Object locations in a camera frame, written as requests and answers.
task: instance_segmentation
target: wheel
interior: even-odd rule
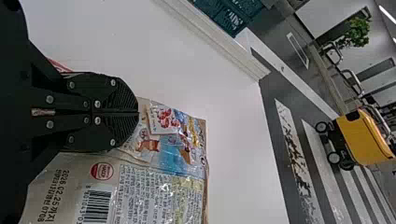
[[[317,133],[326,133],[328,129],[329,125],[325,121],[321,121],[315,126],[315,130],[317,131]]]
[[[336,164],[340,163],[341,156],[337,152],[331,152],[331,153],[327,154],[327,161],[330,164],[336,165]]]
[[[345,171],[351,171],[355,167],[355,162],[354,161],[347,161],[343,160],[339,164],[340,168],[345,170]]]

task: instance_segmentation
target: snack package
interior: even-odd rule
[[[20,224],[208,223],[205,121],[138,101],[139,124],[122,147],[62,152],[36,177]],[[177,125],[163,128],[164,118]]]

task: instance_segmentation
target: ceiling light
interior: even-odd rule
[[[392,17],[392,15],[390,15],[390,13],[388,13],[383,7],[379,6],[379,9],[391,20],[393,21],[393,23],[396,24],[396,19],[394,19]]]

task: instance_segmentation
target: screw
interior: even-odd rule
[[[53,121],[52,120],[47,121],[47,128],[53,129]]]
[[[47,102],[47,104],[51,105],[53,103],[53,96],[48,95],[46,98],[46,102]]]
[[[73,135],[70,135],[69,138],[67,139],[67,141],[68,141],[70,144],[73,144],[73,143],[74,143],[74,136],[73,136]]]
[[[69,88],[70,88],[71,90],[73,90],[75,87],[76,87],[76,83],[74,83],[74,82],[69,82]]]
[[[99,117],[95,118],[95,124],[99,125],[102,120]]]
[[[95,101],[95,107],[100,108],[100,101]]]
[[[21,146],[21,148],[20,148],[20,151],[21,151],[21,152],[26,152],[26,151],[28,151],[29,149],[30,149],[30,147],[29,147],[28,145],[23,144],[23,145]]]
[[[21,71],[21,78],[22,78],[22,79],[27,79],[27,78],[29,78],[29,77],[30,77],[30,75],[29,75],[28,72],[26,72],[26,71]]]

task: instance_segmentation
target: barcode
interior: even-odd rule
[[[103,224],[107,223],[108,211],[110,208],[111,192],[88,190],[88,204],[84,215],[86,224]]]

